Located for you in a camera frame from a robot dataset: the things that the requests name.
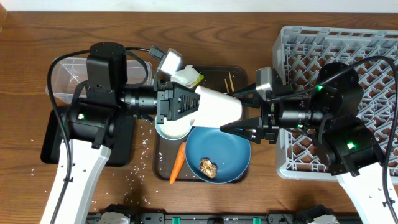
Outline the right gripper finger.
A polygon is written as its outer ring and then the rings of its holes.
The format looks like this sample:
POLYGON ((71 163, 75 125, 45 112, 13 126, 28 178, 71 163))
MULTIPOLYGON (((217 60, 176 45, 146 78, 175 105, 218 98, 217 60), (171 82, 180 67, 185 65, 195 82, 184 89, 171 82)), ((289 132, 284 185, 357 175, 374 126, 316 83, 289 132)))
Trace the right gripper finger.
POLYGON ((255 117, 228 123, 221 126, 220 131, 260 144, 262 140, 262 118, 255 117))
POLYGON ((237 98, 243 106, 260 108, 262 98, 256 90, 256 84, 252 83, 240 90, 234 91, 229 96, 237 98))

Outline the foil snack wrapper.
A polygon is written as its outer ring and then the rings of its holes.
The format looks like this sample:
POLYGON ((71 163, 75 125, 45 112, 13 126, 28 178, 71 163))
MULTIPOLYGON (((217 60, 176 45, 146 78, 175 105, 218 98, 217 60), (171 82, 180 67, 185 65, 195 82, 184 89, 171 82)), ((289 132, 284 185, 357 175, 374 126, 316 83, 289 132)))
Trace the foil snack wrapper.
POLYGON ((184 69, 175 72, 170 77, 172 82, 177 82, 185 87, 193 88, 204 79, 204 75, 196 71, 193 65, 186 65, 184 69))

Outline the dark blue plate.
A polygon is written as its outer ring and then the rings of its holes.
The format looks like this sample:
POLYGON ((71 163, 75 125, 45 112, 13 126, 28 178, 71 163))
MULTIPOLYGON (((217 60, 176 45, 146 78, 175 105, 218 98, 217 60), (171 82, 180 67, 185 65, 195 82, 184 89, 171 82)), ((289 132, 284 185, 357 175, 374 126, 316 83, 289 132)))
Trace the dark blue plate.
POLYGON ((251 160, 247 139, 220 131, 218 128, 192 129, 186 140, 185 161, 193 175, 212 184, 237 184, 244 180, 251 160), (200 161, 209 159, 217 166, 210 178, 200 170, 200 161))

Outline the orange carrot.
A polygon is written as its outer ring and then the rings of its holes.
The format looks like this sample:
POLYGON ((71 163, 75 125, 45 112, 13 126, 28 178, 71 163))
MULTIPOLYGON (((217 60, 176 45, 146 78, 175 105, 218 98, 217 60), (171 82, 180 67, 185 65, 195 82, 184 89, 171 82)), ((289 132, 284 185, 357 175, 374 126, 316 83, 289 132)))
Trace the orange carrot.
POLYGON ((176 179, 183 167, 183 164, 185 162, 185 148, 186 148, 186 142, 181 143, 181 145, 178 149, 178 153, 177 153, 177 156, 176 156, 176 159, 174 162, 172 172, 170 174, 169 184, 173 184, 176 181, 176 179))

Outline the brown mushroom piece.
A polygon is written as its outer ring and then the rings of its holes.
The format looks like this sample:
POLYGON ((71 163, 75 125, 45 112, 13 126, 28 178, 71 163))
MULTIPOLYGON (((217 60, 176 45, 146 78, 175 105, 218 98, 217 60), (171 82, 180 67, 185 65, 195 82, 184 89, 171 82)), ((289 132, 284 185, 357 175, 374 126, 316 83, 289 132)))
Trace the brown mushroom piece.
POLYGON ((201 159, 199 168, 203 174, 211 179, 214 179, 217 175, 218 168, 209 158, 201 159))

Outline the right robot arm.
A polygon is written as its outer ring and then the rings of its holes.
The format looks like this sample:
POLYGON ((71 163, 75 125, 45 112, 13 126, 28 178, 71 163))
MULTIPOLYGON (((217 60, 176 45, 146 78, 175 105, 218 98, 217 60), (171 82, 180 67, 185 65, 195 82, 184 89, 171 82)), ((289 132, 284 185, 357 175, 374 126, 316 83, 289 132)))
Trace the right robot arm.
POLYGON ((254 143, 275 143, 281 129, 302 136, 311 129, 319 160, 338 179, 362 222, 396 223, 397 194, 388 171, 391 152, 381 148, 358 118, 364 95, 358 80, 356 65, 334 62, 322 67, 315 86, 294 92, 276 70, 259 69, 255 83, 234 95, 261 115, 221 130, 254 143))

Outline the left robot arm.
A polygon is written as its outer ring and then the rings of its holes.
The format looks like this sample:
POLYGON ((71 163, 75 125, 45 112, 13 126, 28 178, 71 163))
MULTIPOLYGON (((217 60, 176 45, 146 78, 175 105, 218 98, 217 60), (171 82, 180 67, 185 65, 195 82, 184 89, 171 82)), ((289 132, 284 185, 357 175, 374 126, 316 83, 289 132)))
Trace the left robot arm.
POLYGON ((99 42, 86 50, 87 79, 79 83, 69 109, 53 112, 63 137, 58 168, 42 223, 84 223, 100 174, 128 119, 157 124, 197 111, 199 94, 171 81, 154 86, 127 81, 127 58, 135 47, 99 42))

